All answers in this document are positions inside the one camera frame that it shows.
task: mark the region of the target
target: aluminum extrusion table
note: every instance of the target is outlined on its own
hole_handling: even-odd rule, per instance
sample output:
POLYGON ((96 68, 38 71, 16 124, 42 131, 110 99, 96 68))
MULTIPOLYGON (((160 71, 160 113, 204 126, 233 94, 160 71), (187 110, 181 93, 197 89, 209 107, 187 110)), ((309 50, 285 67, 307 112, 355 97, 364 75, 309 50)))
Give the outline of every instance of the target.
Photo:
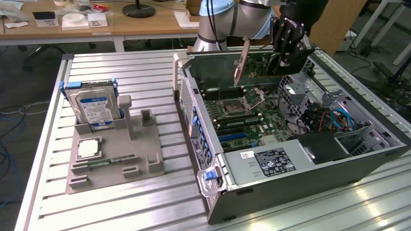
MULTIPOLYGON (((61 61, 16 230, 391 230, 411 229, 411 155, 383 165, 360 182, 207 225, 172 99, 172 55, 184 50, 80 54, 61 61), (150 108, 164 154, 164 176, 65 195, 74 116, 58 82, 110 79, 132 97, 132 114, 150 108)), ((317 56, 364 98, 411 135, 409 124, 325 54, 317 56)), ((320 69, 328 90, 339 86, 320 69)))

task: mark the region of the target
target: floor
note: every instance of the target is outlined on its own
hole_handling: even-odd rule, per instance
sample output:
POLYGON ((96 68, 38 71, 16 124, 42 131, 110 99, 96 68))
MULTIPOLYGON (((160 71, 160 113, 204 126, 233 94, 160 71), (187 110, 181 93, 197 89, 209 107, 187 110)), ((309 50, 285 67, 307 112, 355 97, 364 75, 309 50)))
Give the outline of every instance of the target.
MULTIPOLYGON (((355 31, 360 31, 368 18, 369 15, 357 18, 352 26, 352 29, 355 31)), ((373 25, 371 31, 367 34, 368 39, 371 38, 376 28, 381 25, 381 23, 381 21, 377 21, 373 25)), ((125 50, 140 51, 149 49, 160 50, 179 48, 176 40, 170 42, 170 39, 153 40, 150 48, 145 46, 144 42, 145 41, 126 42, 125 50)), ((363 43, 359 46, 359 49, 367 44, 367 42, 368 41, 364 39, 363 43)), ((409 42, 409 34, 404 33, 396 28, 392 28, 380 43, 379 54, 372 53, 365 59, 369 62, 383 62, 388 66, 388 68, 395 71, 397 67, 395 67, 391 63, 409 42)), ((183 44, 192 45, 193 39, 183 39, 183 44)), ((86 43, 62 44, 61 48, 68 53, 101 53, 114 51, 114 47, 110 42, 98 42, 96 43, 96 45, 97 46, 94 49, 90 49, 86 43)), ((9 105, 28 105, 38 101, 45 101, 50 98, 54 77, 60 65, 60 54, 53 50, 46 51, 44 54, 41 54, 40 58, 32 61, 32 72, 24 72, 21 70, 21 60, 36 48, 37 46, 28 46, 28 51, 20 52, 16 46, 10 46, 8 48, 0 47, 0 108, 9 105)), ((345 52, 336 53, 333 58, 348 71, 352 71, 356 68, 367 65, 364 61, 353 58, 345 52)), ((359 70, 356 72, 356 75, 369 80, 377 80, 379 75, 372 72, 372 69, 372 66, 367 67, 359 70)), ((408 67, 404 73, 404 77, 411 77, 411 67, 408 67)), ((28 112, 37 112, 44 110, 45 108, 46 105, 41 104, 29 108, 28 112)), ((20 116, 21 115, 17 114, 8 118, 18 120, 20 116)), ((10 203, 8 203, 2 208, 0 208, 0 231, 12 230, 16 224, 17 212, 22 199, 21 192, 24 192, 25 184, 29 177, 29 171, 34 158, 44 118, 45 113, 38 115, 26 115, 24 118, 25 130, 16 137, 14 140, 5 144, 8 152, 13 156, 16 161, 18 174, 21 177, 21 190, 18 193, 16 193, 17 180, 16 175, 10 169, 4 179, 1 179, 0 181, 0 205, 5 200, 12 198, 10 203)), ((2 134, 14 125, 14 123, 16 122, 13 121, 0 120, 0 134, 2 134)), ((0 165, 0 174, 2 174, 4 169, 5 164, 0 165)))

